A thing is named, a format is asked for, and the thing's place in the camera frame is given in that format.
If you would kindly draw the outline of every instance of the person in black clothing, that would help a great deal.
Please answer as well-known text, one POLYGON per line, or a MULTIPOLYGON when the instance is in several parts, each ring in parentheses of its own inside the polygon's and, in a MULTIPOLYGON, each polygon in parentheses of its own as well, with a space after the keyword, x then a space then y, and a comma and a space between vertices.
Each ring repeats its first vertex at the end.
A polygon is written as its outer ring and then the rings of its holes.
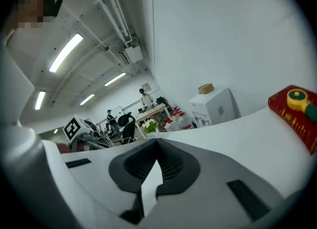
POLYGON ((119 126, 117 124, 117 121, 113 116, 110 115, 111 110, 108 110, 107 120, 109 121, 109 124, 111 124, 111 127, 113 128, 113 131, 117 137, 121 136, 119 126))

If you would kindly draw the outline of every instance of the air conditioning unit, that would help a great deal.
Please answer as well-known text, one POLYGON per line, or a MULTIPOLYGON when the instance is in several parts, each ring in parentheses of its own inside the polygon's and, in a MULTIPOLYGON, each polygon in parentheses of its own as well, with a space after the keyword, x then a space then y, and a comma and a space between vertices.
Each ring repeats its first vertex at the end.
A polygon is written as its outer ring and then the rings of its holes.
POLYGON ((132 64, 143 59, 141 47, 139 45, 130 46, 119 53, 127 64, 132 64))

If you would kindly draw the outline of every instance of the white table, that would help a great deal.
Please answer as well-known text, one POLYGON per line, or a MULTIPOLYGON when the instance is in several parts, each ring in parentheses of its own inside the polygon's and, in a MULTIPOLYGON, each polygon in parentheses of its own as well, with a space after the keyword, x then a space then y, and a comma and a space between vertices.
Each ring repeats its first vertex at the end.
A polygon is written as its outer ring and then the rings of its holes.
POLYGON ((146 138, 146 137, 140 128, 140 125, 139 125, 140 122, 153 116, 154 114, 156 114, 162 110, 164 110, 167 117, 170 118, 169 111, 167 110, 166 105, 164 103, 161 103, 158 106, 156 106, 155 108, 151 108, 151 109, 147 110, 146 112, 143 112, 137 116, 137 118, 135 119, 135 126, 138 128, 138 130, 140 131, 143 138, 146 138))
POLYGON ((317 155, 268 107, 204 128, 159 133, 159 137, 225 154, 250 169, 284 197, 305 187, 317 155))

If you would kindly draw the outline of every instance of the fluorescent light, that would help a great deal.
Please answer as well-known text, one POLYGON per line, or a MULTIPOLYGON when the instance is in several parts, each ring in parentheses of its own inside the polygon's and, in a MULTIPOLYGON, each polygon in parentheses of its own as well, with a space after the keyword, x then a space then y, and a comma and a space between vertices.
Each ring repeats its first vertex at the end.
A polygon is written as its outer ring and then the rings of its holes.
POLYGON ((50 68, 50 72, 56 72, 61 63, 67 57, 67 55, 79 44, 79 42, 83 40, 83 37, 80 34, 76 34, 69 42, 66 44, 64 49, 61 50, 60 54, 58 54, 55 59, 53 65, 50 68))
POLYGON ((121 73, 119 76, 115 77, 114 79, 112 79, 108 83, 106 83, 105 86, 109 86, 112 82, 116 81, 117 79, 120 79, 124 75, 125 75, 125 73, 121 73))
POLYGON ((42 104, 42 101, 44 99, 44 96, 45 96, 45 92, 40 92, 39 93, 38 100, 36 101, 36 104, 35 104, 35 109, 36 110, 39 110, 41 108, 41 104, 42 104))
POLYGON ((94 97, 94 94, 91 94, 90 96, 88 96, 86 99, 84 99, 80 105, 84 105, 90 98, 94 97))

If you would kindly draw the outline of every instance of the green circle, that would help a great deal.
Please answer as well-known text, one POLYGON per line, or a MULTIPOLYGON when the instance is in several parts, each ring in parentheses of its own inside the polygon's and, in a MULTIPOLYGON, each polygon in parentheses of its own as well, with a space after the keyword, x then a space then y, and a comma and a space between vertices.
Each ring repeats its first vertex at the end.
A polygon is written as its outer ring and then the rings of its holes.
POLYGON ((306 98, 306 95, 302 91, 291 91, 289 93, 289 97, 291 97, 294 100, 304 100, 306 98))

